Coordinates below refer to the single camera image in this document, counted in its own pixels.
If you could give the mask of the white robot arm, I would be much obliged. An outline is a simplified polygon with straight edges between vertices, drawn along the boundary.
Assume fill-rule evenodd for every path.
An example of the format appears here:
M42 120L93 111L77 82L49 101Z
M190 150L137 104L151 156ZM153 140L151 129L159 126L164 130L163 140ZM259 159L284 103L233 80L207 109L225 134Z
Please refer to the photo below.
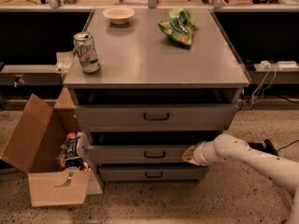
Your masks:
M194 165L208 166L218 161L240 161L264 175L293 195L289 224L299 224L299 163L249 146L230 134L190 146L182 159Z

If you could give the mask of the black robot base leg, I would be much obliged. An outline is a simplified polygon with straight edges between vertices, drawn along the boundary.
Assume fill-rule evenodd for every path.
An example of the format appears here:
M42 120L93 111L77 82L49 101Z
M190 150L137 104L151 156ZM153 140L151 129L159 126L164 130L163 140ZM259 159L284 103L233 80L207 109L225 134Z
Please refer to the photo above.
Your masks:
M269 140L269 139L265 139L264 140L264 143L265 143L265 150L270 153L270 154L273 154L273 155L278 155L278 152L277 150L274 148L272 142Z

